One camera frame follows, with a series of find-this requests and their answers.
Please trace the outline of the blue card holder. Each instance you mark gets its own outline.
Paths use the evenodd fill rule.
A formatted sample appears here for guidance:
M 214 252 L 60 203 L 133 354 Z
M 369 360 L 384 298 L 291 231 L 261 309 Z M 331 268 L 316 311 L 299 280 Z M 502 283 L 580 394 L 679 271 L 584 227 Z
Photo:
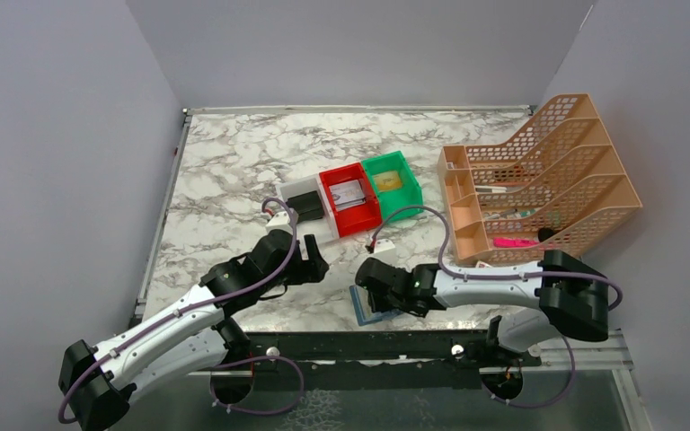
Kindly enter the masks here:
M 389 321 L 400 316 L 400 310 L 378 311 L 376 300 L 363 287 L 352 285 L 349 287 L 351 301 L 354 306 L 356 321 L 359 326 L 367 326 L 382 321 Z

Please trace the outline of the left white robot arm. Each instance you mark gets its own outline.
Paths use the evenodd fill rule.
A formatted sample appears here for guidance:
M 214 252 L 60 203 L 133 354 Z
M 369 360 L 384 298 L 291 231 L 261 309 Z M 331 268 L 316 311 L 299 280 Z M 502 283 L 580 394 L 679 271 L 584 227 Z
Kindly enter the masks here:
M 78 340 L 63 355 L 57 418 L 106 430 L 157 386 L 212 365 L 252 361 L 250 340 L 233 316 L 277 286 L 323 281 L 329 265 L 316 238 L 275 229 L 254 248 L 217 263 L 186 294 L 110 339 Z

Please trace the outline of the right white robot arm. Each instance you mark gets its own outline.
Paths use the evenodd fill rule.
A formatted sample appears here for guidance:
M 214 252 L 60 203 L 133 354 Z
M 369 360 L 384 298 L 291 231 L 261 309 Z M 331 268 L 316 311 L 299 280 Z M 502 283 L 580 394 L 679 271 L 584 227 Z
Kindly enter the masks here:
M 466 305 L 517 306 L 519 312 L 497 316 L 489 324 L 489 348 L 504 355 L 520 355 L 558 337 L 584 342 L 608 338 L 609 280 L 563 251 L 498 268 L 421 264 L 406 270 L 368 258 L 355 284 L 379 305 L 418 317 Z

